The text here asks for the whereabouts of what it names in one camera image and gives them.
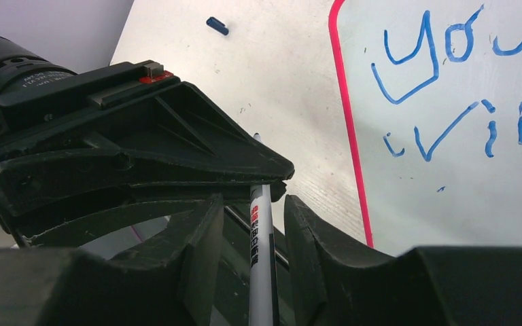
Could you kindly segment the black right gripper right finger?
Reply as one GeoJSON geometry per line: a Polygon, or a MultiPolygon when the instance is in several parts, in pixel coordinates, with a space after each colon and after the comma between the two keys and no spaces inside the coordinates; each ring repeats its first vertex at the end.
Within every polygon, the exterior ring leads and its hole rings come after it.
{"type": "Polygon", "coordinates": [[[286,196],[298,325],[522,325],[522,247],[421,246],[392,257],[286,196]]]}

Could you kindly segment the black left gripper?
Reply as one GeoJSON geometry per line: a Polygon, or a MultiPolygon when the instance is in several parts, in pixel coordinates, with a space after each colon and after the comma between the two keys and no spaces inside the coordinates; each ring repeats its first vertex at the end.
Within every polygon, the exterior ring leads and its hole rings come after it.
{"type": "Polygon", "coordinates": [[[245,204],[248,184],[292,178],[290,160],[177,81],[152,60],[78,75],[0,59],[0,210],[17,216],[20,247],[78,247],[214,194],[245,204]],[[42,127],[47,115],[74,119],[42,127]]]}

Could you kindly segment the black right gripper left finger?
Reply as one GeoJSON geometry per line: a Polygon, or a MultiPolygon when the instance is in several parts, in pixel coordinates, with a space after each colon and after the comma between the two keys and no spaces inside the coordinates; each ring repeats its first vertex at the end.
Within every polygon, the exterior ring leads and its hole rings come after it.
{"type": "Polygon", "coordinates": [[[0,325],[208,325],[224,224],[214,194],[105,260],[80,249],[0,249],[0,325]]]}

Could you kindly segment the white whiteboard marker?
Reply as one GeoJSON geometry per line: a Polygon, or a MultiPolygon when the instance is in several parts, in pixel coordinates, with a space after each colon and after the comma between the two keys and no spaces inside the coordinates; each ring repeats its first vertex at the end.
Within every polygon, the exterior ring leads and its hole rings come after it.
{"type": "Polygon", "coordinates": [[[279,325],[270,185],[250,188],[249,324],[279,325]]]}

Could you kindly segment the blue marker cap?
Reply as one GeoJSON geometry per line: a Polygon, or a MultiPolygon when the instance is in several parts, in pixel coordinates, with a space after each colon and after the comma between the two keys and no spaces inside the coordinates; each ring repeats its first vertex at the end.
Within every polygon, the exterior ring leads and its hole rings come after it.
{"type": "Polygon", "coordinates": [[[227,36],[229,34],[228,27],[223,22],[221,22],[213,16],[209,17],[206,20],[206,25],[214,29],[215,31],[221,33],[223,36],[227,36]]]}

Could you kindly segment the pink framed whiteboard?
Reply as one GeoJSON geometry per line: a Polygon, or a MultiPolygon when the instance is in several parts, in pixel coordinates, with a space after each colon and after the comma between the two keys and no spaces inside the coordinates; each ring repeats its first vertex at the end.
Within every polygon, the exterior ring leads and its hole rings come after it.
{"type": "Polygon", "coordinates": [[[522,1],[335,1],[368,246],[522,246],[522,1]]]}

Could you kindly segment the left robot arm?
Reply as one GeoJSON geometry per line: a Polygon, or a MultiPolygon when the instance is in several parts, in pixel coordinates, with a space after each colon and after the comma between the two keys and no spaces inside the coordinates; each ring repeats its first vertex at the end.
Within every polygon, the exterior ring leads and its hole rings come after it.
{"type": "Polygon", "coordinates": [[[78,247],[212,194],[285,193],[294,165],[152,60],[77,74],[0,36],[0,226],[78,247]]]}

